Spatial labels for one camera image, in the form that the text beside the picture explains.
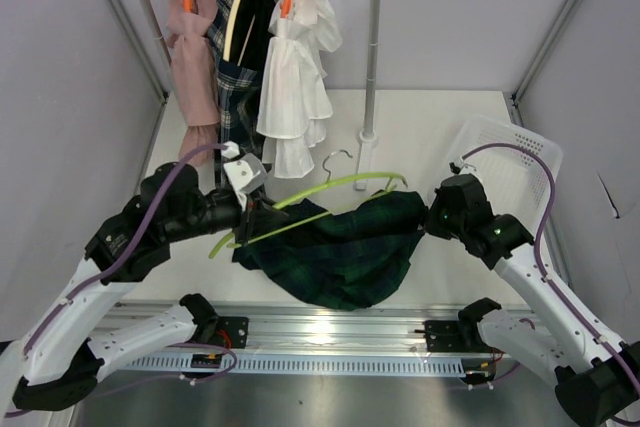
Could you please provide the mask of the white plastic basket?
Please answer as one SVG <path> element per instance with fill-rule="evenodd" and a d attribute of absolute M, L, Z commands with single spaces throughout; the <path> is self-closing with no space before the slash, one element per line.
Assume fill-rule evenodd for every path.
<path fill-rule="evenodd" d="M 450 162 L 476 167 L 486 196 L 496 214 L 515 216 L 535 234 L 550 196 L 544 167 L 556 177 L 563 159 L 554 142 L 522 127 L 486 116 L 470 117 L 452 142 L 433 186 L 452 176 Z"/>

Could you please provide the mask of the green plastic hanger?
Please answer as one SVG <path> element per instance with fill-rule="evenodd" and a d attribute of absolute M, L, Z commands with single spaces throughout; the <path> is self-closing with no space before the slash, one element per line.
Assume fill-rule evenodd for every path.
<path fill-rule="evenodd" d="M 368 202 L 369 200 L 373 200 L 375 198 L 379 198 L 382 197 L 384 195 L 387 195 L 391 192 L 393 192 L 395 190 L 395 185 L 393 184 L 394 180 L 399 180 L 401 182 L 401 184 L 405 187 L 408 188 L 409 184 L 407 179 L 399 173 L 396 172 L 365 172 L 365 173 L 356 173 L 353 175 L 348 175 L 348 176 L 343 176 L 343 177 L 339 177 L 339 178 L 332 178 L 332 170 L 329 169 L 326 164 L 335 156 L 337 155 L 346 155 L 348 158 L 352 159 L 353 155 L 347 151 L 346 149 L 339 149 L 336 151 L 331 152 L 329 155 L 327 155 L 322 162 L 322 169 L 327 173 L 327 177 L 326 180 L 323 183 L 317 184 L 315 186 L 309 187 L 307 189 L 304 189 L 302 191 L 299 191 L 297 193 L 295 193 L 294 195 L 280 201 L 277 202 L 276 204 L 273 205 L 273 208 L 277 211 L 280 212 L 284 207 L 293 205 L 294 203 L 298 202 L 298 201 L 302 201 L 304 199 L 309 198 L 312 195 L 324 192 L 326 190 L 341 186 L 341 185 L 346 185 L 346 184 L 356 184 L 358 181 L 365 181 L 365 180 L 371 180 L 371 179 L 386 179 L 386 185 L 385 188 L 383 189 L 383 191 L 379 194 L 375 194 L 372 197 L 366 199 L 366 202 Z M 263 241 L 265 239 L 268 239 L 270 237 L 274 237 L 277 235 L 280 235 L 284 232 L 287 232 L 289 230 L 293 230 L 295 228 L 301 227 L 305 224 L 314 222 L 316 220 L 322 219 L 324 217 L 327 217 L 328 215 L 330 215 L 331 212 L 330 211 L 325 211 L 323 213 L 320 214 L 316 214 L 314 216 L 305 218 L 304 220 L 300 220 L 294 223 L 291 223 L 289 225 L 286 225 L 284 227 L 279 227 L 275 230 L 272 230 L 271 232 L 268 233 L 264 233 L 261 235 L 258 235 L 254 238 L 251 238 L 250 240 L 246 241 L 245 243 L 241 243 L 241 242 L 232 242 L 232 238 L 234 237 L 233 233 L 228 233 L 226 234 L 221 240 L 219 240 L 215 246 L 212 248 L 212 250 L 209 252 L 208 254 L 208 259 L 209 260 L 213 260 L 216 255 L 223 249 L 223 248 L 229 248 L 229 249 L 237 249 L 240 248 L 242 246 L 246 246 L 246 245 L 251 245 L 260 241 Z"/>

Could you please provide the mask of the dark green plaid skirt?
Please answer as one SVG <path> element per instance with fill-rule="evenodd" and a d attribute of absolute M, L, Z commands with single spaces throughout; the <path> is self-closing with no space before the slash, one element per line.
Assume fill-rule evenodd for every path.
<path fill-rule="evenodd" d="M 398 290 L 424 236 L 427 207 L 417 192 L 392 191 L 339 215 L 309 200 L 284 212 L 288 224 L 306 223 L 236 249 L 232 261 L 302 302 L 353 311 Z"/>

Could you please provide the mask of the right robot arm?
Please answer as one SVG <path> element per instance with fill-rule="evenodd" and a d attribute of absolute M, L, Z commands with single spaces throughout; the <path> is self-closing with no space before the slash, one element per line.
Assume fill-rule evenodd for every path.
<path fill-rule="evenodd" d="M 468 350 L 494 347 L 553 387 L 579 426 L 600 426 L 639 399 L 639 345 L 603 323 L 541 259 L 526 227 L 496 215 L 472 174 L 445 179 L 435 190 L 427 232 L 460 241 L 509 284 L 533 311 L 531 328 L 484 298 L 460 311 L 456 336 Z"/>

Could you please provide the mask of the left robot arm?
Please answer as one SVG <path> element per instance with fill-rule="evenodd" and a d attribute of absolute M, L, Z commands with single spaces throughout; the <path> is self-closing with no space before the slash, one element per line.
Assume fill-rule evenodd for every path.
<path fill-rule="evenodd" d="M 267 173 L 256 156 L 228 161 L 223 169 L 228 185 L 204 194 L 193 166 L 166 163 L 142 181 L 139 194 L 119 214 L 104 221 L 61 296 L 28 335 L 13 406 L 64 410 L 114 371 L 166 347 L 228 349 L 219 315 L 200 294 L 187 294 L 132 327 L 94 332 L 116 303 L 170 259 L 172 244 L 225 230 L 243 233 L 270 214 L 259 192 Z"/>

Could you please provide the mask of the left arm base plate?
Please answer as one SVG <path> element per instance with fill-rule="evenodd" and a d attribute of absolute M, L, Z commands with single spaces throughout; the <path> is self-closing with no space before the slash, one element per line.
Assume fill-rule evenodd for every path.
<path fill-rule="evenodd" d="M 200 323 L 187 343 L 244 349 L 248 333 L 248 317 L 222 316 Z"/>

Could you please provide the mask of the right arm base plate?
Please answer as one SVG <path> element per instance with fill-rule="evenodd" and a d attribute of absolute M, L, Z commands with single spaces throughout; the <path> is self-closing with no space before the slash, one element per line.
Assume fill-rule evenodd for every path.
<path fill-rule="evenodd" d="M 429 352 L 435 353 L 495 353 L 496 349 L 480 337 L 476 323 L 454 320 L 426 320 L 414 329 L 421 335 Z"/>

